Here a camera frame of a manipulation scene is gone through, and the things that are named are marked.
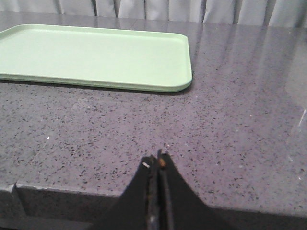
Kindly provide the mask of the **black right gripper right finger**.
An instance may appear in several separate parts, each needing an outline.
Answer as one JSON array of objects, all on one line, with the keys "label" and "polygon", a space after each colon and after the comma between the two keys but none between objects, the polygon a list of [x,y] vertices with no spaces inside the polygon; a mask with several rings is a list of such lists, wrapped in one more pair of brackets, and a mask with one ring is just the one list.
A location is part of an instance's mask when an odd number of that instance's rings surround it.
[{"label": "black right gripper right finger", "polygon": [[192,191],[168,153],[158,151],[161,230],[234,230]]}]

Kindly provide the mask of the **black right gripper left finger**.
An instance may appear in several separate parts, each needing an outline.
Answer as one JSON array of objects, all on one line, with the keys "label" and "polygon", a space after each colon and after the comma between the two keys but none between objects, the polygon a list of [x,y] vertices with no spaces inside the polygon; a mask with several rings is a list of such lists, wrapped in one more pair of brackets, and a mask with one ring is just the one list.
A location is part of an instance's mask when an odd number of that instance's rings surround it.
[{"label": "black right gripper left finger", "polygon": [[154,157],[143,157],[118,201],[92,225],[94,230],[145,230],[146,200]]}]

